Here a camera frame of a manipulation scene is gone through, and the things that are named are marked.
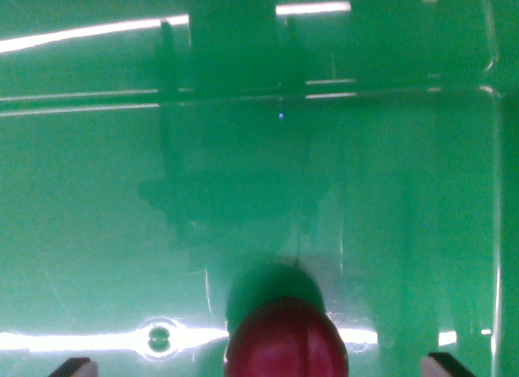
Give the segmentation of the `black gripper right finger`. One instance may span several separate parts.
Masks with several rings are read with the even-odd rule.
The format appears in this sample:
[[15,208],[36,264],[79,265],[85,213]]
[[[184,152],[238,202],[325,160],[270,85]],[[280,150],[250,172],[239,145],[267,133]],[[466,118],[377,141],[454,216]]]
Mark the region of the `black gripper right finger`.
[[429,353],[420,362],[422,377],[475,377],[467,367],[447,352]]

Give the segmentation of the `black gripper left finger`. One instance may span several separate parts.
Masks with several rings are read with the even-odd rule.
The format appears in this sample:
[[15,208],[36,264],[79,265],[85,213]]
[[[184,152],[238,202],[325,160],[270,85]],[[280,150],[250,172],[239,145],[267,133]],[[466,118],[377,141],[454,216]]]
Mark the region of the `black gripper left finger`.
[[49,377],[98,377],[98,364],[90,358],[68,358]]

